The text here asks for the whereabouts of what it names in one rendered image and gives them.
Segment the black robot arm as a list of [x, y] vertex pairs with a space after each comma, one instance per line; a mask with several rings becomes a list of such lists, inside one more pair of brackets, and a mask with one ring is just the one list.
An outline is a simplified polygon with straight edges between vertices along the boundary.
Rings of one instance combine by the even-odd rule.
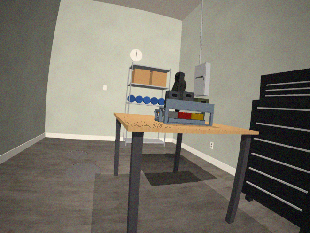
[[185, 74], [183, 72], [177, 72], [175, 74], [175, 84], [172, 88], [172, 91], [185, 91], [186, 90], [186, 81], [184, 80]]

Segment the red open bin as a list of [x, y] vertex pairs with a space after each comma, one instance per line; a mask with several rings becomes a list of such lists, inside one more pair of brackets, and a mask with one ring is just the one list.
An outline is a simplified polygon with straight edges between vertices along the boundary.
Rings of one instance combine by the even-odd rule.
[[192, 113], [178, 112], [178, 118], [191, 119]]

